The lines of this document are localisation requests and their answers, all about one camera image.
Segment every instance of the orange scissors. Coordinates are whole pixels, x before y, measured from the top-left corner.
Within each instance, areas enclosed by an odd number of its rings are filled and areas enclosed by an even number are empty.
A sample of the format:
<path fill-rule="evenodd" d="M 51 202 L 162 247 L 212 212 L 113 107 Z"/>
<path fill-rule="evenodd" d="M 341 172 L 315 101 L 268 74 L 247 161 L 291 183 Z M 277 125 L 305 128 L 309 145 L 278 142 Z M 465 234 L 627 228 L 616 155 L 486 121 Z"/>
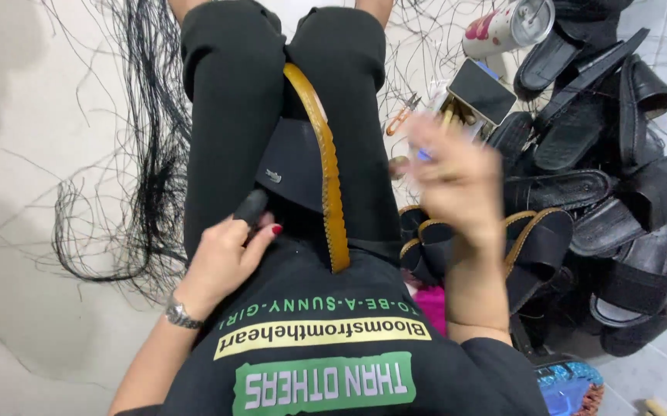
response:
<path fill-rule="evenodd" d="M 418 103 L 420 102 L 421 98 L 418 97 L 418 94 L 415 93 L 412 97 L 410 97 L 410 100 L 405 101 L 405 105 L 398 113 L 398 116 L 390 122 L 389 126 L 387 126 L 386 132 L 388 136 L 392 136 L 396 131 L 398 131 L 398 129 L 403 125 L 405 120 L 408 118 L 408 116 L 410 116 L 412 111 L 418 106 Z"/>

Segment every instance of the black pants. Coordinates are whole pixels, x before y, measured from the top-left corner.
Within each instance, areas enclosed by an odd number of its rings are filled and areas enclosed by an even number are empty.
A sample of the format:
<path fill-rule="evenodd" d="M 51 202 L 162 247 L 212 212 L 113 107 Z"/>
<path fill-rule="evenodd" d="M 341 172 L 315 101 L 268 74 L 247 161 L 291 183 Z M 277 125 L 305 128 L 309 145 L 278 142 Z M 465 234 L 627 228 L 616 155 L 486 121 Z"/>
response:
<path fill-rule="evenodd" d="M 181 42 L 185 91 L 193 102 L 188 258 L 202 231 L 235 211 L 254 188 L 278 119 L 307 119 L 282 73 L 285 62 L 307 76 L 328 116 L 349 241 L 384 243 L 396 252 L 398 213 L 376 99 L 384 83 L 385 39 L 374 16 L 351 8 L 313 8 L 285 45 L 279 19 L 262 5 L 211 2 L 186 16 Z"/>

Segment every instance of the black t-shirt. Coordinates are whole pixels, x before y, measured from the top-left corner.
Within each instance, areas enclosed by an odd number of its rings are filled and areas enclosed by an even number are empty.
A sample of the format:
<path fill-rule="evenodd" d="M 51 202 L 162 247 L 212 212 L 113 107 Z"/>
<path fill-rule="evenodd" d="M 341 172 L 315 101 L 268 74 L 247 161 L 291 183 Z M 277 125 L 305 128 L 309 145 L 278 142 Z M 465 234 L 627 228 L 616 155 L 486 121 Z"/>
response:
<path fill-rule="evenodd" d="M 523 354 L 442 337 L 399 270 L 364 252 L 351 258 L 331 275 L 306 245 L 276 244 L 164 404 L 120 416 L 548 414 Z"/>

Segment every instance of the person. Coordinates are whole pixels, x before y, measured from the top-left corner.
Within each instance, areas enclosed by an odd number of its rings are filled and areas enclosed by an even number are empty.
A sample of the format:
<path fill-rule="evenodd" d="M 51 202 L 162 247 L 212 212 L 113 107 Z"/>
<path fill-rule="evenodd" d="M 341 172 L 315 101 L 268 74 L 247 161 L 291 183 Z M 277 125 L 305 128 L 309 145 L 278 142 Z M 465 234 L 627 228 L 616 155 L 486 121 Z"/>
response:
<path fill-rule="evenodd" d="M 350 249 L 332 274 L 315 215 L 233 220 L 277 120 L 302 118 L 284 80 L 297 65 L 333 131 L 347 235 L 400 244 L 376 92 L 393 0 L 313 8 L 285 45 L 249 0 L 170 0 L 193 101 L 185 278 L 118 388 L 109 415 L 548 414 L 511 345 L 500 158 L 413 117 L 433 160 L 410 166 L 421 204 L 456 231 L 445 281 L 448 339 L 422 316 L 397 259 Z"/>

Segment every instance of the pink fabric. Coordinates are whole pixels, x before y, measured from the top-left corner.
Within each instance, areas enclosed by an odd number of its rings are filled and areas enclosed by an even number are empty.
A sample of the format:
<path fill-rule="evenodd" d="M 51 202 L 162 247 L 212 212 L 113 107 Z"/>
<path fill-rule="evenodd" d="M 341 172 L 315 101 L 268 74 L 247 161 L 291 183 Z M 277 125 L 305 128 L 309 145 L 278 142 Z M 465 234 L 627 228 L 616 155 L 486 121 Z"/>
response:
<path fill-rule="evenodd" d="M 440 287 L 421 289 L 413 296 L 423 310 L 423 315 L 437 331 L 447 336 L 447 319 L 444 312 L 444 290 Z"/>

